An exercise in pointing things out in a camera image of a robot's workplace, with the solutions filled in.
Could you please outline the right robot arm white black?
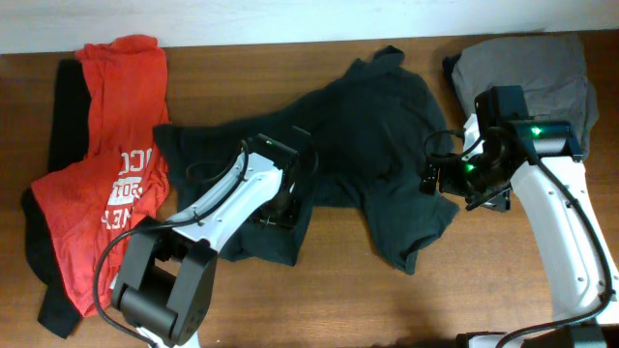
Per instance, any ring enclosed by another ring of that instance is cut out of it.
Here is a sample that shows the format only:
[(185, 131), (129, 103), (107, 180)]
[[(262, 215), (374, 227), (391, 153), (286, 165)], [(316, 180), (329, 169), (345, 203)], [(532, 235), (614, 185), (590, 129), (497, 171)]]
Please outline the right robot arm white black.
[(519, 86), (492, 87), (454, 135), (459, 154), (426, 154), (420, 190), (464, 198), (467, 210), (509, 209), (529, 219), (549, 283), (553, 318), (513, 331), (461, 333), (458, 347), (615, 347), (618, 269), (592, 207), (583, 154), (567, 121), (536, 121)]

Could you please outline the black Nike t-shirt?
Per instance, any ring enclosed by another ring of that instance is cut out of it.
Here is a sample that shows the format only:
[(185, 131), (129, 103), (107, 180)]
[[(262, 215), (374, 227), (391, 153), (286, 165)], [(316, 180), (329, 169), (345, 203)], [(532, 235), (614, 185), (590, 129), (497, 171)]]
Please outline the black Nike t-shirt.
[(387, 46), (326, 87), (264, 116), (214, 127), (155, 127), (179, 207), (211, 187), (239, 154), (242, 139), (262, 133), (286, 142), (307, 132), (310, 179), (293, 194), (298, 216), (281, 225), (262, 217), (246, 220), (221, 256), (292, 266), (314, 207), (358, 208), (377, 253), (413, 274), (419, 251), (443, 235), (458, 207), (420, 190), (426, 153), (448, 153), (453, 143), (433, 94), (402, 67), (403, 59), (401, 50)]

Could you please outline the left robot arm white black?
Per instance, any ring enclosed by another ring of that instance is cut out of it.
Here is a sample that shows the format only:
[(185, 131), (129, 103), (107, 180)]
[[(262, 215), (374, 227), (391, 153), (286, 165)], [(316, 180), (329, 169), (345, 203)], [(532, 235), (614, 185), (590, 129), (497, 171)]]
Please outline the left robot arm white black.
[(150, 347), (197, 346), (226, 243), (246, 221), (292, 227), (300, 155), (262, 133), (244, 139), (225, 174), (189, 207), (127, 232), (131, 241), (112, 285), (127, 333)]

